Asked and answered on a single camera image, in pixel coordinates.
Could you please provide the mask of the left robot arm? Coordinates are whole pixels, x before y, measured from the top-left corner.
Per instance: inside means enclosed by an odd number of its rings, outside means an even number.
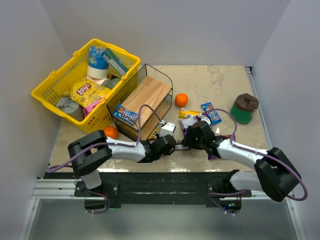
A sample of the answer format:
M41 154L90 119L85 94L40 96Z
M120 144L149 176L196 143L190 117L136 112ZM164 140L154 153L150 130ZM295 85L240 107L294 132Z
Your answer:
M73 173L81 177L88 189L102 184L98 168L107 160L128 160L134 163L152 163L162 156L169 156L177 145L167 134L155 140L138 143L107 137L102 130L92 132L67 147Z

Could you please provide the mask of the pink tissue roll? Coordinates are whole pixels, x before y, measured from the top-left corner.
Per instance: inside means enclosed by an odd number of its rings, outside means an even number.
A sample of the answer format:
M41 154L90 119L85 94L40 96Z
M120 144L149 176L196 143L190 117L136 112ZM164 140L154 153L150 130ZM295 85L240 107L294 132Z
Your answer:
M100 86L103 86L103 87L107 87L107 85L109 84L110 82L110 79L109 78L102 78L102 79L99 79L99 78L93 78L91 76L86 76L86 78Z

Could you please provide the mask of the small yellow snack bar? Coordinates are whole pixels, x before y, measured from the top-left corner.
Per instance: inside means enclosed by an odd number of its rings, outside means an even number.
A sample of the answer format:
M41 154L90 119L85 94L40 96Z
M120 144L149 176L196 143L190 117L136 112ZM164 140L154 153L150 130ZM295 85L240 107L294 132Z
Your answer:
M201 111L188 110L184 107L181 107L178 113L179 118L190 118L200 115Z

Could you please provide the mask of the orange near shelf back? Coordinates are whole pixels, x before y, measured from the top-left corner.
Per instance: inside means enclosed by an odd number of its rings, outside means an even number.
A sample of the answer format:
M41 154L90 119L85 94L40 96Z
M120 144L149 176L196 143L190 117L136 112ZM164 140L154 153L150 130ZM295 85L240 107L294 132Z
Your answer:
M187 105L188 101L189 101L189 98L185 93L178 93L175 96L174 103L177 107L183 108Z

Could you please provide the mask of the yellow M&M's bag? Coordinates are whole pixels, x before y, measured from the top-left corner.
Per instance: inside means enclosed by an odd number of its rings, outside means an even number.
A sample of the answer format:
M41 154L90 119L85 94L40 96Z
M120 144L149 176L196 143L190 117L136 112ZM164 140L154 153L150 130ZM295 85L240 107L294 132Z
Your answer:
M148 139L149 140L156 140L157 138L160 137L160 131L158 129L154 129L151 134L149 135Z

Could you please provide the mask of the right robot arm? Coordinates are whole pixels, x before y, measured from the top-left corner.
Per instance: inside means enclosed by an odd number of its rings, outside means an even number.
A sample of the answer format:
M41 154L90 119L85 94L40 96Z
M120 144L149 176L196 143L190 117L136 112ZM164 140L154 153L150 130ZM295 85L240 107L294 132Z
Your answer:
M302 180L279 148L265 150L237 143L223 135L215 135L204 121L187 128L182 145L250 168L251 172L235 171L229 177L227 184L234 191L260 191L270 199L281 202Z

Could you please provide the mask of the orange near basket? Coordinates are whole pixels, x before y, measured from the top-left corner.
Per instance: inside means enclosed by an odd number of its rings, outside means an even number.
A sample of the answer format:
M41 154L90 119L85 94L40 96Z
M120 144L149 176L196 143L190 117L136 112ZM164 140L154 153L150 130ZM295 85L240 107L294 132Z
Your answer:
M106 137L108 138L112 138L112 139L117 139L118 138L118 135L119 135L119 132L117 130L116 127L113 127L113 126L107 126L104 130L103 130L104 134Z

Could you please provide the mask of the green cup brown lid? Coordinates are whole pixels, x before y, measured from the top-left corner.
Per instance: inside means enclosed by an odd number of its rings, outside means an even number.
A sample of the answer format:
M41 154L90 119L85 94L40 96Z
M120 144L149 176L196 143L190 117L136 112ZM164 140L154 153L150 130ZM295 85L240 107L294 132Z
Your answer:
M236 122L241 124L248 124L259 107L259 100L248 94L243 93L237 96L231 109L230 114L234 117Z

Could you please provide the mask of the brown chocolate bag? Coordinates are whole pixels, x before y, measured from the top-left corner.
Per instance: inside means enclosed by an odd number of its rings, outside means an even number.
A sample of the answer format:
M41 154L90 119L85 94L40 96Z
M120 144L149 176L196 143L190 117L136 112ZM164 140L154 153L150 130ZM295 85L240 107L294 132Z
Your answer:
M184 146L182 144L177 144L175 146L176 151L181 151L181 150L190 150L191 148L189 146Z

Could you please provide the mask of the pink package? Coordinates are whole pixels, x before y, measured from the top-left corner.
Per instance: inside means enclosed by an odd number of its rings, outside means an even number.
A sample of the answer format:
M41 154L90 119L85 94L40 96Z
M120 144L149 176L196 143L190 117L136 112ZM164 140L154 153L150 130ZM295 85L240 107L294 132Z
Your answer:
M93 109L98 105L100 104L100 102L103 100L103 98L91 103L90 105L86 106L84 109L83 109L83 118L85 119L89 113L91 113L93 111Z

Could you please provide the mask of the teal box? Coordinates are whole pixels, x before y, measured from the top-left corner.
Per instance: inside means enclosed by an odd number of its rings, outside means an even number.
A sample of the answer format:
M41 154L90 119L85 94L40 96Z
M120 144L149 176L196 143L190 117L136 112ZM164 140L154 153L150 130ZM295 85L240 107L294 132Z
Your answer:
M101 56L122 77L128 72L128 68L120 61L110 48L106 48Z

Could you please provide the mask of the yellow Lay's chips bag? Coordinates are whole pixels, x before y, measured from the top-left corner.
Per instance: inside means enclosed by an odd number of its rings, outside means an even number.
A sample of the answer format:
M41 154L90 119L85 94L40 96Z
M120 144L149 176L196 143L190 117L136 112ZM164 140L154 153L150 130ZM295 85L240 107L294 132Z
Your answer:
M111 90L87 78L76 81L66 89L64 95L71 98L83 108L107 97Z

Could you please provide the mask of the purple Fox's candy bag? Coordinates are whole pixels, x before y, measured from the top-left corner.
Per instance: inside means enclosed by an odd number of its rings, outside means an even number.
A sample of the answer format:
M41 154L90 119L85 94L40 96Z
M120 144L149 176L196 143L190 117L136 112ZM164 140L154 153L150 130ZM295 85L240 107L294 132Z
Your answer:
M185 137L187 134L187 130L189 126L192 126L193 124L200 121L200 118L198 116L191 115L190 117L184 118L182 120L179 120L183 136Z

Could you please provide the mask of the blue m&m's bag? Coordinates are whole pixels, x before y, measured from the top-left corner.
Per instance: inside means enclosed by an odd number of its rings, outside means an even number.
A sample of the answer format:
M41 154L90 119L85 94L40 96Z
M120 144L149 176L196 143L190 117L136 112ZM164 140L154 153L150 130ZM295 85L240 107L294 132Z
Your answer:
M133 125L139 116L138 113L128 110L120 103L116 106L116 109L113 111L112 115L130 125Z
M214 110L214 107L211 102L203 103L200 106L205 111L204 115L209 118L211 125L216 125L222 122L221 117Z

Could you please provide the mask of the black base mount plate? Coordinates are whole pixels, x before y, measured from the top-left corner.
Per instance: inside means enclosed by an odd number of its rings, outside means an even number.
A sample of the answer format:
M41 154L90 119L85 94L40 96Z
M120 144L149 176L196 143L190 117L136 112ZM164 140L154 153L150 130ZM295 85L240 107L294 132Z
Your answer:
M112 208L124 204L205 205L209 193L234 193L227 180L233 172L103 172L94 193L106 195Z

